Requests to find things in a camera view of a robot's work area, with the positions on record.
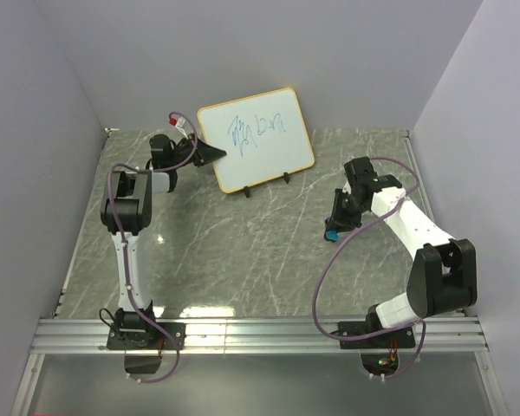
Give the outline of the blue whiteboard eraser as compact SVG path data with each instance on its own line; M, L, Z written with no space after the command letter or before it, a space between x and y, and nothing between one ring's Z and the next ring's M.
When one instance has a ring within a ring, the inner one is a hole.
M339 240L339 234L336 230L326 230L324 233L324 239L328 242L335 243Z

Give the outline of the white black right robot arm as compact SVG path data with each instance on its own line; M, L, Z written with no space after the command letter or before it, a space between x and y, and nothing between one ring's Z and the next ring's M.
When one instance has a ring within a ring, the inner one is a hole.
M347 183L335 189L324 238L337 241L342 233L367 230L362 216L370 212L385 223L413 260L403 293L367 312L358 340L387 345L396 329L424 318L465 309L478 299L476 249L468 239L441 230L410 198L410 191L392 174L379 175L369 157L344 166Z

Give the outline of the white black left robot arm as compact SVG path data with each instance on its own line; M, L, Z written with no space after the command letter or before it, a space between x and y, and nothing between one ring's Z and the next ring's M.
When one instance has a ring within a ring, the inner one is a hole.
M151 157L145 168L118 167L107 175L100 213L114 243L120 280L118 309L109 315L109 327L114 337L128 338L137 348L151 347L159 330L154 323L145 254L153 194L173 192L180 167L206 166L227 155L193 133L178 142L155 134L149 146Z

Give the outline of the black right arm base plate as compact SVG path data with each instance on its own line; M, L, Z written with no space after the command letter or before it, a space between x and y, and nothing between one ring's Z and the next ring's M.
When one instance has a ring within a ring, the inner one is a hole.
M414 348L416 346L413 328L400 328L390 333L377 336L368 336L366 322L338 322L337 330L332 335L340 337L356 337L356 341L339 341L341 349L386 349Z

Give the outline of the yellow framed whiteboard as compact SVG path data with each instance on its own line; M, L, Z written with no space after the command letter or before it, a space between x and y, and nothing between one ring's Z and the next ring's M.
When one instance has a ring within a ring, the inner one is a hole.
M226 152L213 163L225 194L309 169L315 155L293 88L202 107L204 142Z

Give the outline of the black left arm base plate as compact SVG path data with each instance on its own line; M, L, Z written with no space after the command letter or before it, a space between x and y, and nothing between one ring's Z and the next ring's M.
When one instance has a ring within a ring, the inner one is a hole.
M111 332L107 338L107 350L133 351L133 350L175 350L181 349L185 343L185 324L180 322L161 322L159 324L172 338L168 337L156 328L144 329L120 329Z

